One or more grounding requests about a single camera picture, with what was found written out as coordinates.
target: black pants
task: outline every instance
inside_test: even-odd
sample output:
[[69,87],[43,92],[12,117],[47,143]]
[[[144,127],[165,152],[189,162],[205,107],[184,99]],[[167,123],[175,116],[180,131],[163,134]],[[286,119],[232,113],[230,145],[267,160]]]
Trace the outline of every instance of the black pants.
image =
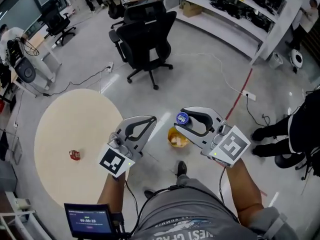
[[299,26],[293,32],[293,40],[290,43],[291,48],[300,50],[300,43],[302,39],[306,36],[307,32],[304,28],[299,24]]
[[[102,5],[102,4],[103,4],[102,0],[96,0],[96,1],[98,2],[99,5]],[[86,2],[86,4],[89,6],[89,8],[90,8],[91,11],[94,11],[94,10],[95,10],[95,7],[94,7],[94,5],[92,4],[91,1],[85,0],[85,2]]]
[[[274,125],[258,129],[257,134],[264,138],[283,135],[288,136],[288,121],[289,117],[286,117]],[[255,147],[254,154],[258,155],[259,157],[274,157],[291,154],[289,148],[289,139],[286,138],[277,143],[271,143],[267,145],[258,145]]]

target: blue bottle cap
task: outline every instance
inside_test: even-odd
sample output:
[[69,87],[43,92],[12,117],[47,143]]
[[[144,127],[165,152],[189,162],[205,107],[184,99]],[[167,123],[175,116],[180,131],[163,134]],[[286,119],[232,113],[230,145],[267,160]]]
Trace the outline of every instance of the blue bottle cap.
[[180,112],[176,115],[176,122],[179,125],[186,125],[189,122],[189,116],[185,112]]

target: gray t-shirt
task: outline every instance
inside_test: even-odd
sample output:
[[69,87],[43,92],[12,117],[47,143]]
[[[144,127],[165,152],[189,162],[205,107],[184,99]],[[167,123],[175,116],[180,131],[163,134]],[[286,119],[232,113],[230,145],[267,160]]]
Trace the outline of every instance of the gray t-shirt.
[[[265,239],[263,235],[279,217],[274,207],[258,212],[249,228],[237,223],[211,196],[181,188],[161,193],[145,206],[132,240],[232,240]],[[297,240],[286,223],[274,240]]]

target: small display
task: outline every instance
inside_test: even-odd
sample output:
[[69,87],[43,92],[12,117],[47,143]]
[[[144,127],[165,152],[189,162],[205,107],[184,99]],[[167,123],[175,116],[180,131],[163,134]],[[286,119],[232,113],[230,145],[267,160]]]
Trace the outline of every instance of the small display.
[[102,210],[68,210],[72,231],[85,233],[111,233],[107,213]]

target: concrete floor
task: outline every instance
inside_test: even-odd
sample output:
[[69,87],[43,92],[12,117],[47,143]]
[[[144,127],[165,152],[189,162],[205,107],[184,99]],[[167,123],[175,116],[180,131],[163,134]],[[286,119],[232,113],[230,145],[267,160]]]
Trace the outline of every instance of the concrete floor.
[[[123,64],[108,36],[110,25],[114,22],[106,10],[100,11],[78,24],[76,36],[63,47],[54,49],[63,62],[59,68],[50,56],[45,58],[52,69],[57,69],[56,82],[51,85],[50,93],[60,92],[69,81],[83,81],[109,62],[114,62],[114,69]],[[249,59],[223,41],[180,21],[174,23],[168,41],[174,54],[214,54],[222,61],[229,84],[237,90],[244,85],[251,69]],[[209,107],[225,117],[238,96],[225,83],[220,63],[209,55],[171,55],[167,62],[174,65],[173,70],[159,68],[154,71],[159,90],[152,89],[146,72],[139,73],[132,78],[132,84],[128,84],[126,76],[132,72],[128,64],[111,74],[103,73],[100,84],[98,74],[81,86],[71,86],[68,89],[90,88],[99,91],[101,88],[103,95],[115,104],[124,118],[153,115],[161,122],[162,127],[145,146],[143,159],[130,170],[128,184],[137,198],[139,209],[146,200],[143,188],[157,190],[175,183],[175,165],[178,160],[187,163],[189,177],[199,179],[214,193],[219,193],[218,183],[223,168],[201,156],[200,150],[192,144],[181,149],[171,147],[167,134],[181,108]],[[294,74],[287,61],[279,69],[271,70],[265,61],[258,60],[245,89],[256,95],[256,102],[249,100],[248,104],[256,120],[263,123],[261,116],[264,114],[270,117],[271,123],[275,123],[289,108],[294,111],[304,100],[303,90],[312,90],[313,85],[305,71],[300,70],[298,74]],[[17,101],[20,100],[19,95],[21,93],[17,94]],[[34,139],[38,123],[46,108],[57,97],[33,98],[23,95],[17,117],[17,134],[21,140],[23,157],[20,164],[15,166],[15,171],[18,177],[18,196],[30,199],[39,218],[56,239],[67,240],[72,237],[65,211],[45,191],[34,160]],[[8,130],[13,126],[18,107],[15,106]],[[228,121],[230,125],[237,125],[248,138],[258,127],[247,112],[244,96],[240,98]],[[255,157],[249,150],[243,159],[261,190],[263,204],[268,206],[272,202],[280,212],[286,214],[288,223],[301,239],[310,239],[320,223],[319,179],[311,175],[306,185],[306,181],[300,180],[304,171],[280,169],[275,165],[274,158]],[[226,205],[234,211],[226,175],[222,178],[222,192]],[[137,216],[133,198],[127,190],[124,193],[123,215],[126,229],[130,231]]]

